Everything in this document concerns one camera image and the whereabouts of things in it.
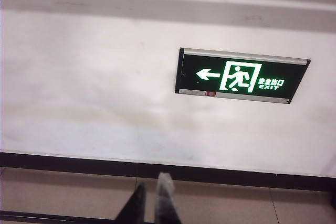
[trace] floor tile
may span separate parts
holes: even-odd
[[[138,178],[147,188],[145,220],[153,221],[156,179]],[[174,181],[183,223],[277,224],[268,188]]]
[[[325,192],[271,189],[280,224],[335,224],[336,211]]]
[[[134,192],[136,178],[6,168],[1,208],[114,219]]]

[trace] sign frame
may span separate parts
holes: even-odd
[[[285,64],[293,64],[293,65],[302,65],[302,74],[300,73],[297,77],[297,84],[292,87],[291,94],[286,98],[281,97],[268,97],[262,95],[255,95],[255,94],[239,94],[239,93],[229,93],[225,92],[227,88],[225,88],[226,81],[224,77],[222,77],[222,82],[220,85],[219,91],[207,91],[207,90],[198,90],[198,89],[186,89],[181,87],[181,78],[182,78],[182,70],[183,70],[183,60],[184,56],[209,56],[209,57],[217,57],[217,58],[226,58],[232,59],[230,64],[239,65],[240,63],[243,66],[250,66],[250,65],[259,65],[256,68],[261,67],[260,64],[253,64],[253,63],[243,63],[237,62],[237,60],[245,60],[245,61],[257,61],[257,62],[275,62],[275,63],[285,63]],[[192,48],[180,48],[179,52],[179,61],[177,64],[177,74],[176,74],[176,84],[175,84],[175,93],[177,94],[190,94],[190,95],[201,95],[201,96],[209,96],[209,97],[219,97],[219,98],[231,98],[231,99],[240,99],[240,100],[252,100],[252,101],[263,101],[263,102],[274,102],[274,103],[285,103],[289,104],[292,101],[292,98],[301,83],[301,80],[307,70],[308,65],[310,64],[311,60],[309,59],[300,59],[300,58],[290,58],[290,57],[280,57],[280,56],[271,56],[271,55],[257,55],[257,54],[244,54],[244,53],[237,53],[237,52],[228,52],[228,51],[214,51],[214,50],[203,50],[203,49],[192,49]],[[221,74],[223,76],[228,76],[228,69],[225,67],[225,71]],[[203,69],[198,73],[199,78],[203,80],[208,80],[208,77],[219,77],[219,73],[212,73],[210,69]],[[256,82],[256,78],[252,76],[251,81],[254,83]]]

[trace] white arrow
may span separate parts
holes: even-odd
[[[196,74],[202,79],[202,80],[208,80],[208,77],[220,77],[220,73],[209,73],[211,69],[202,69],[201,71],[197,72]]]

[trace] emergency exit sign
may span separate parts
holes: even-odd
[[[290,103],[307,59],[181,48],[175,93]]]

